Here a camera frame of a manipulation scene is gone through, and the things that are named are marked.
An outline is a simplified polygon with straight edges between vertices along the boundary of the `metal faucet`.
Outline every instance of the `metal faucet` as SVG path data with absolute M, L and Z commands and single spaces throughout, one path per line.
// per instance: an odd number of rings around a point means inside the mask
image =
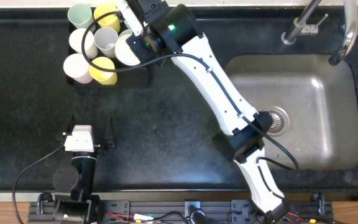
M 312 0 L 303 10 L 302 14 L 295 18 L 288 32 L 282 34 L 282 40 L 284 44 L 294 44 L 298 35 L 317 34 L 318 26 L 322 23 L 328 15 L 326 15 L 318 24 L 307 25 L 306 22 L 309 19 L 312 12 L 317 8 L 321 0 Z M 337 65 L 343 60 L 346 55 L 351 51 L 354 42 L 356 41 L 358 33 L 358 12 L 356 0 L 344 0 L 345 16 L 346 16 L 346 31 L 345 39 L 338 50 L 338 52 L 329 58 L 331 65 Z

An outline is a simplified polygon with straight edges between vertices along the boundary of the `green light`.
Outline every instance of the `green light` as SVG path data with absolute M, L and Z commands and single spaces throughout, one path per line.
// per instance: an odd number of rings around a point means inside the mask
M 174 29 L 175 29 L 175 26 L 174 26 L 173 24 L 171 24 L 171 25 L 168 26 L 168 28 L 169 28 L 170 30 L 174 30 Z

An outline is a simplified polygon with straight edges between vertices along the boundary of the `wooden floor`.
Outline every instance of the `wooden floor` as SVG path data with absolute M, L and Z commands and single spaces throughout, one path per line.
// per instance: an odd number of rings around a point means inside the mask
M 358 202 L 333 202 L 334 216 L 337 221 L 346 224 L 358 224 Z M 20 216 L 24 223 L 27 221 L 28 202 L 18 202 Z M 11 202 L 0 202 L 0 224 L 17 224 Z

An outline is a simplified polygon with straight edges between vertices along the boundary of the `sink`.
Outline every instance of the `sink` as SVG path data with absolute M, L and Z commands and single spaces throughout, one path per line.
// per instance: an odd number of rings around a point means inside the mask
M 301 169 L 350 169 L 358 164 L 358 104 L 352 69 L 329 55 L 241 55 L 226 66 L 240 94 L 274 122 L 268 134 Z M 264 139 L 266 156 L 292 166 Z

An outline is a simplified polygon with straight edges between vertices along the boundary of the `sink drain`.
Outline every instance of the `sink drain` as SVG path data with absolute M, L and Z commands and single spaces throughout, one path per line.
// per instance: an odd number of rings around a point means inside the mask
M 264 109 L 264 111 L 267 111 L 273 118 L 273 124 L 269 128 L 267 134 L 270 136 L 283 134 L 290 125 L 290 119 L 287 113 L 277 106 L 271 106 Z
M 280 131 L 281 129 L 283 129 L 284 128 L 284 118 L 283 118 L 283 116 L 280 113 L 276 112 L 276 111 L 269 111 L 268 113 L 273 118 L 273 124 L 269 128 L 268 131 L 270 131 L 271 133 L 276 133 L 276 132 Z

